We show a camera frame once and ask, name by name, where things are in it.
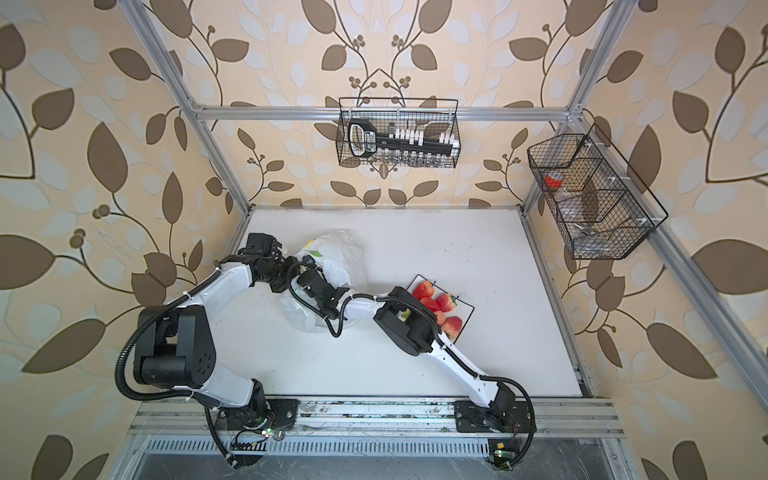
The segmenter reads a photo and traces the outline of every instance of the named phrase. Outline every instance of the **plastic bag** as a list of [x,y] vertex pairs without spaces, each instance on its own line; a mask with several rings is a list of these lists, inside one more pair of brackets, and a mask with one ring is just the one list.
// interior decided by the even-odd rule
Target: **plastic bag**
[[[306,255],[312,256],[318,266],[323,269],[323,275],[334,288],[347,286],[358,292],[368,290],[366,271],[362,264],[362,251],[355,245],[343,230],[334,230],[325,235],[311,239],[303,249],[294,256],[301,261]],[[314,299],[296,285],[296,279],[291,280],[293,291],[312,306],[317,306]],[[283,311],[289,323],[305,333],[328,333],[325,320],[312,310],[298,303],[289,291],[280,298]],[[358,319],[347,319],[344,328],[353,326]],[[336,328],[338,320],[331,320]]]

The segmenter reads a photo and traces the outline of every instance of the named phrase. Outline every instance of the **black wire rack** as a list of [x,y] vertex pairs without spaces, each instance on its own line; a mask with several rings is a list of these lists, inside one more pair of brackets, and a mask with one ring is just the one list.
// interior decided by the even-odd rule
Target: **black wire rack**
[[[561,134],[528,149],[534,179],[574,260],[621,260],[669,216],[618,150],[628,172],[617,171],[602,148],[610,141],[596,125],[587,134]],[[658,206],[648,211],[631,193],[634,184]]]
[[340,98],[339,164],[455,168],[457,109],[458,100],[446,98]]

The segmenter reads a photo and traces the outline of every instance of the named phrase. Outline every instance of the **robotic arm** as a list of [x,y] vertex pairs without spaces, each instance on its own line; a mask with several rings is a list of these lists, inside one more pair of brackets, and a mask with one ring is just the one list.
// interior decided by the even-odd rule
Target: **robotic arm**
[[[217,362],[208,317],[215,317],[241,290],[255,282],[264,282],[274,293],[288,289],[296,301],[325,320],[333,336],[341,335],[345,318],[372,319],[402,351],[412,356],[424,355],[436,362],[465,388],[471,400],[469,409],[464,410],[463,425],[469,427],[468,432],[516,432],[518,420],[522,419],[516,419],[521,409],[518,409],[515,394],[507,386],[513,385],[525,397],[527,408],[522,410],[527,410],[530,415],[531,433],[512,461],[506,462],[511,467],[522,458],[533,438],[535,419],[531,400],[517,382],[487,376],[456,349],[438,326],[434,313],[402,287],[396,286],[385,296],[357,293],[346,287],[337,289],[326,282],[312,257],[301,261],[283,257],[281,246],[275,237],[251,233],[246,247],[236,255],[224,258],[217,264],[214,274],[195,289],[167,305],[144,309],[139,315],[139,328],[118,357],[115,368],[118,389],[136,400],[175,396],[195,398],[206,407],[209,419],[209,406],[223,409],[227,427],[231,429],[263,426],[274,406],[265,399],[260,382],[242,377]],[[296,294],[291,284],[294,278],[316,306]],[[336,320],[338,330],[332,325]],[[177,337],[176,343],[168,342],[172,337]],[[134,346],[134,379],[140,384],[168,390],[144,394],[127,385],[124,369]],[[295,421],[295,416],[292,417],[286,425],[270,423],[273,430],[263,432],[272,435],[276,428],[290,428]],[[213,434],[212,422],[209,427]],[[227,461],[235,465],[237,462],[230,459],[232,455],[220,441],[217,445]]]

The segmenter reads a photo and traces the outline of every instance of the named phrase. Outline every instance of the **white tabletop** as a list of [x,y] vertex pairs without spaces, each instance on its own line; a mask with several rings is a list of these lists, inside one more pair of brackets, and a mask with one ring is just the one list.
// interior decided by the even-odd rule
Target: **white tabletop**
[[[369,293],[407,287],[417,274],[460,295],[475,312],[456,346],[489,375],[532,396],[581,396],[516,210],[256,210],[250,232],[297,252],[346,230],[361,246]],[[260,380],[268,395],[464,395],[424,358],[397,348],[372,321],[340,338],[301,333],[263,283],[211,321],[219,361]]]

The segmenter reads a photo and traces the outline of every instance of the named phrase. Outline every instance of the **strawberry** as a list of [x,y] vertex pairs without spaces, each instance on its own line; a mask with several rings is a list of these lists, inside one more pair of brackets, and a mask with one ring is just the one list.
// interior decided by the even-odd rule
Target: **strawberry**
[[458,333],[462,331],[462,324],[462,319],[457,316],[450,316],[442,324],[442,331],[453,341],[458,336]]
[[441,296],[437,297],[437,305],[440,307],[440,310],[446,313],[456,308],[456,302],[454,302],[453,297],[447,293],[443,293]]
[[431,298],[430,296],[425,296],[420,300],[421,303],[424,304],[428,309],[430,309],[432,312],[437,312],[440,310],[440,307],[437,306],[437,302],[435,299]]
[[413,296],[416,297],[417,300],[421,300],[425,296],[432,298],[432,295],[434,294],[435,287],[432,286],[429,280],[421,282],[419,286],[416,287],[416,290],[413,290]]

